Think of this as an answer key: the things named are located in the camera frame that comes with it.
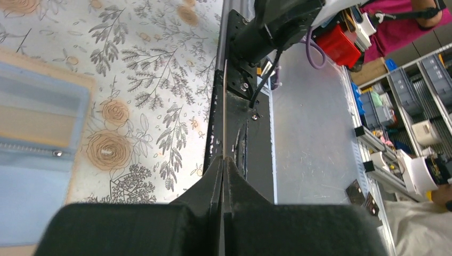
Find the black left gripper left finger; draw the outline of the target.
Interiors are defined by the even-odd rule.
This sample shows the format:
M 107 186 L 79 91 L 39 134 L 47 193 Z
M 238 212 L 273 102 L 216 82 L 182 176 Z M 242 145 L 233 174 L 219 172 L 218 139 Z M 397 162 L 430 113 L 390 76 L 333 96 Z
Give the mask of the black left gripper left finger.
M 223 158 L 168 204 L 73 203 L 49 223 L 36 255 L 218 255 Z

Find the beige card holder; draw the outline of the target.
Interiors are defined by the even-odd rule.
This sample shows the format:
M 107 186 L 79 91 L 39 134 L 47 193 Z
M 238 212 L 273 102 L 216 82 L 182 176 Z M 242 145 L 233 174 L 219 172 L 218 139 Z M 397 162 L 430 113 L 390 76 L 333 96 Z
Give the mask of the beige card holder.
M 1 49 L 1 255 L 32 255 L 65 205 L 95 84 Z

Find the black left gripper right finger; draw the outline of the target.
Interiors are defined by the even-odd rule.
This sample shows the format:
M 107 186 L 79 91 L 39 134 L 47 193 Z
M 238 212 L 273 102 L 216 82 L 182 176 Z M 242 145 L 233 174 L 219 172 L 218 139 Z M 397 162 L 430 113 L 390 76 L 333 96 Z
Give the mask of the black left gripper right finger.
M 223 161 L 226 255 L 386 255 L 370 215 L 353 205 L 275 205 Z

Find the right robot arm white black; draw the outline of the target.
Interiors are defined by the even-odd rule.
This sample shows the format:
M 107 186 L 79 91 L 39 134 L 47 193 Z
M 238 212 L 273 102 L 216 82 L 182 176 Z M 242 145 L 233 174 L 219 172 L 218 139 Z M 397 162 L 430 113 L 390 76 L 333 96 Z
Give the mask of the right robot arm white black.
M 235 57 L 257 63 L 274 50 L 286 50 L 299 42 L 309 28 L 361 1 L 255 1 L 255 17 L 240 29 L 229 44 Z

